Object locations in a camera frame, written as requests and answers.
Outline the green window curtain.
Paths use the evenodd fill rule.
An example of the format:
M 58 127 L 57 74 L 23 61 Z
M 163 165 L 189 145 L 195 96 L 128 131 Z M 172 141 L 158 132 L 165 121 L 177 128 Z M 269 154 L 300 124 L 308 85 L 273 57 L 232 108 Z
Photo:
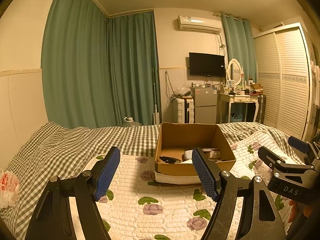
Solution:
M 257 55 L 252 27 L 247 19 L 235 19 L 231 14 L 221 15 L 225 32 L 228 58 L 236 59 L 244 70 L 244 79 L 258 80 Z

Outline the white air conditioner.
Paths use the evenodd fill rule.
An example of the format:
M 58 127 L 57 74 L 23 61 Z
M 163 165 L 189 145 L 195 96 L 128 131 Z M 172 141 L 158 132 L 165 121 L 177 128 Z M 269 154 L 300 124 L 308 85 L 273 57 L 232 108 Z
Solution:
M 222 23 L 210 18 L 179 15 L 177 18 L 180 30 L 200 31 L 219 34 L 222 30 Z

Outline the white suitcase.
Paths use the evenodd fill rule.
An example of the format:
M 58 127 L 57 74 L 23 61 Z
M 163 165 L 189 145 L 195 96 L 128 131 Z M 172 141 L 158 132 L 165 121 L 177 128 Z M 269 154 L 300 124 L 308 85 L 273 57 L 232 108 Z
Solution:
M 194 123 L 194 101 L 192 97 L 176 98 L 172 103 L 172 110 L 175 123 Z

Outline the white louvered wardrobe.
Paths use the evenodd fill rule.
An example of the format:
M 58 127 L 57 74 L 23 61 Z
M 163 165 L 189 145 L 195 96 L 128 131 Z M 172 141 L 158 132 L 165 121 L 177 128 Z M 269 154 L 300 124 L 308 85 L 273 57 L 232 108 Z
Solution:
M 266 96 L 264 123 L 305 139 L 311 115 L 310 53 L 300 23 L 277 27 L 254 38 L 258 83 Z

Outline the grey checked bed sheet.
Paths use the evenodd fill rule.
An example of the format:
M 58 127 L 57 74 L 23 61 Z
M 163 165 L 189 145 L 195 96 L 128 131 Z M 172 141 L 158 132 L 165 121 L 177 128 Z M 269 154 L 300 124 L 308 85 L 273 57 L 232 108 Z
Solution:
M 72 178 L 119 148 L 120 164 L 98 203 L 112 239 L 200 239 L 215 203 L 203 187 L 163 185 L 156 178 L 166 148 L 219 147 L 231 159 L 231 173 L 268 181 L 271 170 L 258 158 L 265 146 L 290 161 L 291 148 L 278 129 L 257 123 L 67 129 L 49 122 L 36 131 L 8 165 L 20 181 L 13 207 L 1 218 L 17 239 L 24 239 L 33 210 L 51 176 Z

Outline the black wall television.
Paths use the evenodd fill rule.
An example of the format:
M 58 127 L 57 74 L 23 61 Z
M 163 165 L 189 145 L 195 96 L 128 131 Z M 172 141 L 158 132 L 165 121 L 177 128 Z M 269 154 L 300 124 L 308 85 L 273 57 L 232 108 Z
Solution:
M 192 76 L 225 77 L 225 57 L 215 54 L 189 53 L 189 73 Z

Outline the white red plastic bag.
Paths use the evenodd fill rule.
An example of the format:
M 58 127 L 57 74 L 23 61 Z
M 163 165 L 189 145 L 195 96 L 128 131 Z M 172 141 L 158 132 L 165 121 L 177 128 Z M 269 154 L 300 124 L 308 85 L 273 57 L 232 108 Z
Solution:
M 0 175 L 0 210 L 14 206 L 20 189 L 16 174 L 1 169 Z

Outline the dark suitcase by table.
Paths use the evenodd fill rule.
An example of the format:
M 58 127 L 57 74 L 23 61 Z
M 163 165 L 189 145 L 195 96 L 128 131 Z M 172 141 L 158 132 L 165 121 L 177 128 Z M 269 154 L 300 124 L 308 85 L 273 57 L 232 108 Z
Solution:
M 260 124 L 264 123 L 266 102 L 267 102 L 267 98 L 265 95 L 261 94 L 258 96 L 258 112 L 257 112 L 257 117 L 255 121 Z

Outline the large green curtain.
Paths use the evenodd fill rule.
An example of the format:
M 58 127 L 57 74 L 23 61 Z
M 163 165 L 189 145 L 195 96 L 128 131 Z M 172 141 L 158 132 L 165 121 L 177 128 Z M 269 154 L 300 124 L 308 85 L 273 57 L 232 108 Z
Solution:
M 48 119 L 63 127 L 151 125 L 161 107 L 153 11 L 108 18 L 92 0 L 53 0 L 41 68 Z

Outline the pale blue earbuds case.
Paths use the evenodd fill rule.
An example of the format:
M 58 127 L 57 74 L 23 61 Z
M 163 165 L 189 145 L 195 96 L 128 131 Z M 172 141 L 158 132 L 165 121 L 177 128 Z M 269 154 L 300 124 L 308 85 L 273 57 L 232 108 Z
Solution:
M 183 154 L 184 160 L 188 161 L 192 159 L 192 155 L 193 155 L 193 150 L 186 150 Z

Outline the brown cardboard box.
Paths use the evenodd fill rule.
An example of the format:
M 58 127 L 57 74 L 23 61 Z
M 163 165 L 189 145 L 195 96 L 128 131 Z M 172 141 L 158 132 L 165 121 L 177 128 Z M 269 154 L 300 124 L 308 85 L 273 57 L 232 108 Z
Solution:
M 160 125 L 156 155 L 155 180 L 175 185 L 199 184 L 200 180 L 192 164 L 192 151 L 217 150 L 219 157 L 210 158 L 221 170 L 231 170 L 236 157 L 221 128 L 214 124 Z

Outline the white oval vanity mirror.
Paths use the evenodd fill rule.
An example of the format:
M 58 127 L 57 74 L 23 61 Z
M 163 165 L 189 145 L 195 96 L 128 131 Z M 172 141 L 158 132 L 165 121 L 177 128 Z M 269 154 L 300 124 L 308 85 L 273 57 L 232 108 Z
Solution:
M 234 82 L 236 86 L 244 84 L 244 70 L 237 59 L 231 59 L 227 67 L 227 82 Z

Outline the white floral quilt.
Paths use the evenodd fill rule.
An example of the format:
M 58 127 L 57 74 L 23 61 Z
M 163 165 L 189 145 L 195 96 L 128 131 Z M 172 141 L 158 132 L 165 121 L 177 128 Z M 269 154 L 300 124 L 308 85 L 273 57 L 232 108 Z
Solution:
M 221 124 L 236 157 L 232 174 L 269 181 L 271 170 L 258 158 L 266 146 L 289 164 L 302 160 L 282 131 L 256 122 Z M 69 132 L 68 144 L 89 170 L 116 146 L 121 159 L 108 191 L 97 202 L 103 224 L 112 239 L 200 239 L 215 203 L 203 187 L 161 185 L 155 180 L 154 156 L 159 126 L 133 128 L 78 127 Z

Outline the black remote control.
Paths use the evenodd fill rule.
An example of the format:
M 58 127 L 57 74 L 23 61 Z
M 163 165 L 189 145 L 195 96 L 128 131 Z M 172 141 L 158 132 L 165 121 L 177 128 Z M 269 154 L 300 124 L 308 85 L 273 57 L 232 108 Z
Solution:
M 167 164 L 178 164 L 181 162 L 180 159 L 167 156 L 160 156 L 160 159 Z

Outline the grey mini fridge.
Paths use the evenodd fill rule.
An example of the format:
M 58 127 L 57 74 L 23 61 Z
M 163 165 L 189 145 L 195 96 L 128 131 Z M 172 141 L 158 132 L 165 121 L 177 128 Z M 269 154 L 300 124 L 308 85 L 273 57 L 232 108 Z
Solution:
M 199 124 L 216 124 L 217 92 L 213 87 L 192 88 L 194 121 Z

